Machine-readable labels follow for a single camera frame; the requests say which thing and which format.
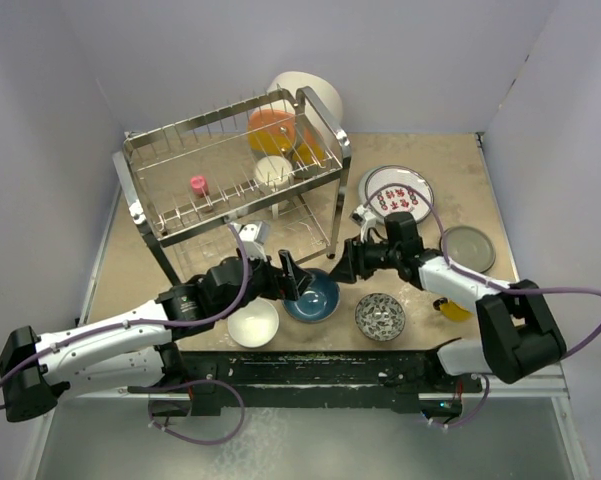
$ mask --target stainless steel dish rack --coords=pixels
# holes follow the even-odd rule
[[[264,118],[263,111],[273,113],[274,104],[293,111],[286,120],[271,116],[271,123],[248,128],[254,113]],[[318,133],[309,109],[332,138]],[[285,127],[289,121],[293,138]],[[272,154],[292,165],[291,172],[268,179],[276,181],[273,192],[254,175],[256,162]],[[129,213],[174,285],[235,254],[230,232],[217,227],[238,219],[271,226],[266,248],[274,259],[281,248],[298,262],[335,253],[351,149],[338,121],[309,87],[298,89],[295,98],[278,89],[132,136],[113,160]],[[207,179],[208,192],[201,196],[189,185],[195,175]],[[284,200],[287,207],[273,219],[268,207]]]

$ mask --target white large bowl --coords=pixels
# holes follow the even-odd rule
[[[229,315],[227,322],[229,335],[234,342],[243,347],[258,348],[275,337],[280,318],[271,303],[256,298]]]

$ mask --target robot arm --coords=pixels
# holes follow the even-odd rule
[[[279,252],[281,269],[271,264],[263,246],[266,224],[234,227],[245,245],[250,270],[246,292],[236,308],[256,297],[297,300],[312,275],[298,267],[286,250]],[[225,258],[205,275],[172,287],[156,300],[94,324],[40,336],[31,327],[13,331],[0,356],[2,377],[31,355],[45,350],[51,353],[3,385],[7,420],[18,422],[42,415],[60,398],[120,386],[181,383],[187,372],[173,342],[213,328],[214,323],[196,321],[224,311],[234,301],[242,284],[242,265],[238,257]],[[191,322],[191,327],[171,328],[173,320]],[[114,325],[122,327],[105,328]],[[70,338],[76,340],[60,346]]]
[[[505,289],[534,289],[529,280],[509,284],[476,272],[468,278],[447,265],[441,252],[425,249],[410,213],[392,213],[385,219],[386,241],[374,243],[366,235],[364,211],[352,215],[362,233],[345,241],[342,259],[330,273],[338,282],[367,279],[377,269],[395,269],[414,287],[443,295],[475,313],[480,339],[461,339],[438,348],[437,355],[450,375],[493,373],[514,383],[565,354],[566,344],[542,295],[514,296]],[[515,326],[512,317],[523,319]]]

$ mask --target bowl rim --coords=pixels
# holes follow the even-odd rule
[[[240,345],[241,347],[244,348],[260,348],[260,347],[264,347],[267,343],[269,343],[271,340],[273,340],[276,336],[276,334],[278,333],[278,330],[280,329],[280,314],[278,314],[278,310],[276,310],[276,307],[273,305],[273,303],[268,302],[267,300],[265,300],[264,298],[255,298],[253,299],[251,302],[249,302],[247,304],[247,306],[256,306],[256,304],[260,304],[260,305],[267,305],[267,309],[269,309],[271,312],[273,312],[273,318],[275,318],[275,328],[273,330],[273,334],[271,335],[271,338],[269,338],[266,342],[261,343],[261,344],[257,344],[257,345],[245,345],[244,343],[239,342],[232,334],[231,334],[231,325],[232,323],[235,322],[235,319],[237,318],[237,315],[239,315],[239,313],[242,311],[242,313],[244,313],[244,308],[240,308],[238,310],[234,310],[233,313],[231,313],[231,315],[229,315],[227,317],[227,332],[229,333],[229,337],[231,338],[231,340],[233,340],[234,342],[236,342],[238,345]]]
[[[310,268],[305,268],[305,270],[308,272],[312,272],[312,273],[318,273],[320,275],[323,275],[323,276],[329,278],[329,274],[325,270],[322,270],[321,268],[310,267]],[[285,312],[287,312],[289,314],[289,316],[291,318],[293,318],[294,320],[298,320],[299,322],[308,323],[308,324],[322,323],[336,312],[336,310],[340,306],[340,301],[342,300],[342,295],[340,293],[340,285],[338,285],[337,282],[333,282],[333,284],[336,286],[336,292],[338,294],[338,299],[336,300],[336,305],[333,307],[333,310],[327,316],[321,318],[320,320],[309,320],[309,319],[300,318],[300,317],[297,317],[296,315],[294,315],[291,311],[289,311],[289,308],[287,306],[288,304],[296,303],[293,300],[283,300],[282,307],[284,308]]]
[[[372,295],[386,295],[387,297],[392,298],[393,300],[396,301],[396,303],[398,304],[398,306],[400,307],[400,310],[402,310],[402,316],[404,317],[404,322],[402,323],[402,328],[400,329],[400,331],[396,334],[395,337],[392,338],[386,338],[386,339],[380,339],[380,338],[373,338],[370,337],[369,335],[367,335],[366,333],[364,333],[362,331],[362,328],[360,327],[360,324],[358,323],[358,307],[360,306],[360,304],[362,303],[362,301],[367,298],[370,297]],[[362,297],[358,303],[356,303],[356,308],[353,310],[353,320],[356,324],[356,327],[358,327],[358,331],[364,335],[365,338],[368,338],[369,340],[373,340],[374,342],[390,342],[392,340],[395,340],[396,338],[398,338],[402,332],[404,332],[404,329],[407,326],[407,312],[404,311],[404,307],[402,306],[402,304],[400,303],[400,301],[394,297],[393,295],[389,295],[388,293],[384,293],[384,292],[372,292],[369,293],[368,295],[365,295],[364,297]]]

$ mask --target patterned bowl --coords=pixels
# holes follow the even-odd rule
[[[396,338],[406,322],[400,303],[386,293],[372,293],[356,306],[356,325],[371,340],[387,342]]]

